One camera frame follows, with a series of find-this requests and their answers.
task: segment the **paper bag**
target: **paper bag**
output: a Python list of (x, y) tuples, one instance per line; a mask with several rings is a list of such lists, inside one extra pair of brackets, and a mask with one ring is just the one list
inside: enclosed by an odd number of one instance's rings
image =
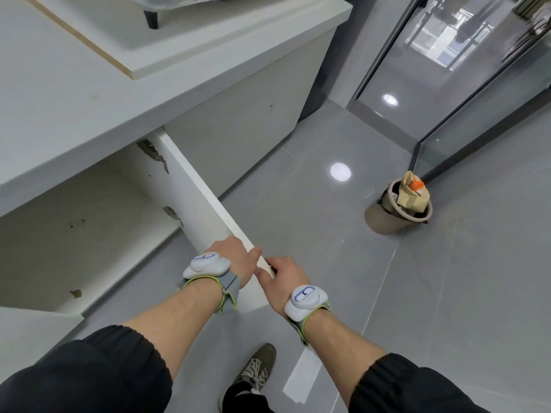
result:
[(416, 213), (422, 213), (429, 204), (430, 194), (425, 186), (418, 189), (416, 192), (413, 191), (410, 188), (410, 184), (414, 180), (421, 181), (419, 177), (414, 175), (411, 171), (406, 172), (402, 182), (400, 182), (398, 200), (396, 200), (396, 203), (405, 209), (412, 210)]

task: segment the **orange lid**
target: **orange lid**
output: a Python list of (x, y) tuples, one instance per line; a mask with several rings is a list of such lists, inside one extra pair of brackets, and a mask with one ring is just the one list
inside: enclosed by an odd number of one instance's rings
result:
[(421, 190), (425, 186), (425, 183), (421, 180), (413, 180), (410, 182), (410, 188), (413, 191)]

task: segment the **hand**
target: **hand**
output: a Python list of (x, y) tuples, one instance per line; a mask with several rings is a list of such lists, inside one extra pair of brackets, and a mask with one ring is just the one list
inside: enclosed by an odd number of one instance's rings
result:
[(262, 254), (262, 248), (257, 246), (247, 252), (240, 239), (230, 236), (223, 241), (214, 242), (205, 252), (218, 252), (221, 257), (228, 258), (231, 261), (230, 269), (239, 278), (243, 288), (257, 268), (256, 263)]
[(275, 278), (272, 279), (270, 274), (260, 267), (256, 268), (255, 275), (272, 309), (286, 317), (283, 309), (289, 298), (291, 298), (294, 289), (301, 285), (310, 284), (310, 279), (302, 267), (290, 256), (283, 258), (270, 256), (266, 258), (266, 262), (277, 270)]

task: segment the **glass door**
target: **glass door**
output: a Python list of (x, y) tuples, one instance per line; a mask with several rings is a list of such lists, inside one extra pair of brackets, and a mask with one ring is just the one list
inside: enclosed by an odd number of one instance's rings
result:
[(540, 36), (420, 142), (416, 174), (434, 179), (551, 101), (551, 33)]
[(547, 31), (548, 5), (549, 0), (418, 0), (348, 109), (418, 152), (415, 146), (427, 133)]

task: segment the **shoelace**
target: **shoelace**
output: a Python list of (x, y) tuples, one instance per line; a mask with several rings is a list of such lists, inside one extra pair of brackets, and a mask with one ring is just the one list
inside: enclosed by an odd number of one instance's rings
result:
[(260, 371), (262, 362), (257, 358), (252, 358), (249, 364), (245, 367), (243, 374), (245, 377), (249, 377), (255, 384), (255, 389), (258, 391), (261, 387), (264, 387), (266, 378), (268, 378), (268, 372), (265, 368)]

